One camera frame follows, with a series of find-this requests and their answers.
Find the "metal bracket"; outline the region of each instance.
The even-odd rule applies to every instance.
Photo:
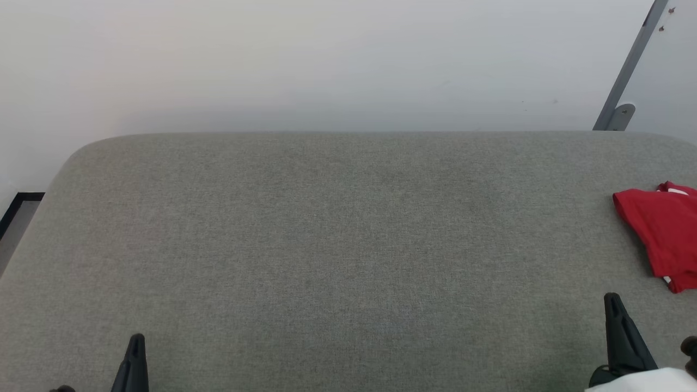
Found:
[[[617,106],[615,111],[610,117],[610,122],[608,123],[607,130],[625,130],[629,125],[629,120],[634,115],[636,107],[631,103],[625,103],[624,105]]]

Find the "white wall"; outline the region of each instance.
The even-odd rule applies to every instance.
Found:
[[[696,20],[697,1],[668,1],[620,98],[619,105],[636,106],[628,132],[660,133],[697,144]]]
[[[591,129],[651,0],[2,0],[0,142],[203,130]]]

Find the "folded red garment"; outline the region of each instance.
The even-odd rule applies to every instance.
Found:
[[[613,201],[646,246],[654,275],[674,293],[697,289],[697,190],[667,181],[656,192],[618,192]]]

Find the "gray metal bar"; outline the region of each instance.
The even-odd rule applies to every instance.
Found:
[[[625,60],[624,65],[622,65],[622,70],[620,70],[620,74],[617,76],[615,84],[610,90],[608,99],[605,101],[603,110],[600,111],[598,120],[595,121],[593,130],[608,130],[610,120],[615,112],[615,107],[620,102],[622,93],[625,92],[627,83],[629,83],[629,78],[634,72],[636,64],[639,62],[641,54],[644,52],[644,48],[646,48],[646,44],[649,42],[651,34],[653,34],[653,31],[656,29],[658,19],[663,14],[667,4],[668,0],[654,0],[653,5],[651,5],[651,9],[646,16],[644,25],[641,27],[641,30],[639,30],[636,40],[634,40],[634,44],[627,55],[627,59]]]

